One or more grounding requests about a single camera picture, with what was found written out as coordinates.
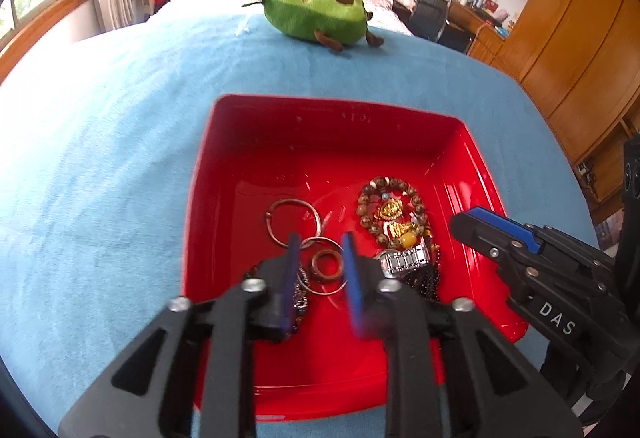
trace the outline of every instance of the wooden window sill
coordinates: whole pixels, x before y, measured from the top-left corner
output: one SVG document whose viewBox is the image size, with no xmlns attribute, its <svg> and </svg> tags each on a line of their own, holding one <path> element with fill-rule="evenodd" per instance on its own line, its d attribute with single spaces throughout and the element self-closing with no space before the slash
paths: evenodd
<svg viewBox="0 0 640 438">
<path fill-rule="evenodd" d="M 21 58 L 33 48 L 38 40 L 42 39 L 45 33 L 87 1 L 55 0 L 52 3 L 45 2 L 44 8 L 34 10 L 34 16 L 0 52 L 0 84 L 4 82 L 4 79 L 20 62 Z"/>
</svg>

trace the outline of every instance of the avocado plush toy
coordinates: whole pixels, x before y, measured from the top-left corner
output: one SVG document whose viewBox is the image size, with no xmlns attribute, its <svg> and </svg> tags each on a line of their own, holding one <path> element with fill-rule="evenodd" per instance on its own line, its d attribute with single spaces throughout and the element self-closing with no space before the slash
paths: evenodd
<svg viewBox="0 0 640 438">
<path fill-rule="evenodd" d="M 252 4 L 263 4 L 267 20 L 284 34 L 319 42 L 335 52 L 362 37 L 375 48 L 384 42 L 367 29 L 372 14 L 362 0 L 259 0 L 243 6 Z"/>
</svg>

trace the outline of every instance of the blue blanket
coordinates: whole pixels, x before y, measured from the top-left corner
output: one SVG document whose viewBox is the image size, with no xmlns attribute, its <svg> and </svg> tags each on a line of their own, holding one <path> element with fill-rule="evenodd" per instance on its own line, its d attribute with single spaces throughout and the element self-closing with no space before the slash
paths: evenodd
<svg viewBox="0 0 640 438">
<path fill-rule="evenodd" d="M 262 15 L 142 24 L 52 53 L 0 93 L 0 355 L 57 429 L 114 355 L 180 291 L 187 195 L 211 105 L 244 92 L 402 104 L 461 118 L 508 214 L 596 239 L 542 116 L 507 76 L 389 32 L 340 55 Z M 381 436 L 372 410 L 261 436 Z"/>
</svg>

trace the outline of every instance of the red box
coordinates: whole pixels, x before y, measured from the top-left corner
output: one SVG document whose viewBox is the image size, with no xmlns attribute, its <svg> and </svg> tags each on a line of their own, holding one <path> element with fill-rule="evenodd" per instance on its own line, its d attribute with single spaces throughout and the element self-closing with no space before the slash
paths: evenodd
<svg viewBox="0 0 640 438">
<path fill-rule="evenodd" d="M 442 301 L 471 297 L 510 341 L 523 336 L 527 323 L 507 307 L 508 290 L 495 263 L 455 241 L 447 228 L 452 215 L 474 206 L 504 214 L 471 135 L 456 118 L 384 104 L 221 98 L 191 185 L 184 295 L 195 302 L 220 296 L 252 266 L 282 254 L 265 225 L 265 212 L 277 199 L 312 203 L 325 236 L 339 241 L 352 231 L 358 252 L 374 256 L 380 248 L 360 227 L 355 208 L 362 186 L 379 175 L 406 180 L 424 198 L 442 249 Z M 285 241 L 292 230 L 308 237 L 315 227 L 312 216 L 296 206 L 279 208 L 273 225 Z M 382 343 L 352 334 L 344 291 L 309 297 L 296 335 L 282 344 L 255 346 L 259 420 L 328 417 L 385 403 Z"/>
</svg>

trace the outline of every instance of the metal bolt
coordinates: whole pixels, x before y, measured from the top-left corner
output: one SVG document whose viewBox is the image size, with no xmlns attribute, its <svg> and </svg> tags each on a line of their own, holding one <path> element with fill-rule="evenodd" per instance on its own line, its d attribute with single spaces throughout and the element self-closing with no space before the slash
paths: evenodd
<svg viewBox="0 0 640 438">
<path fill-rule="evenodd" d="M 470 312 L 476 307 L 476 303 L 474 303 L 468 297 L 458 297 L 457 299 L 453 300 L 453 302 L 451 303 L 451 307 L 456 312 Z"/>
<path fill-rule="evenodd" d="M 397 292 L 402 288 L 402 283 L 396 279 L 383 279 L 378 283 L 378 290 L 382 293 Z"/>
<path fill-rule="evenodd" d="M 242 289 L 247 293 L 261 292 L 265 288 L 267 288 L 267 283 L 257 277 L 242 281 Z"/>
<path fill-rule="evenodd" d="M 175 299 L 171 299 L 166 307 L 169 308 L 172 312 L 184 312 L 191 307 L 191 301 L 187 299 L 187 297 L 176 297 Z"/>
</svg>

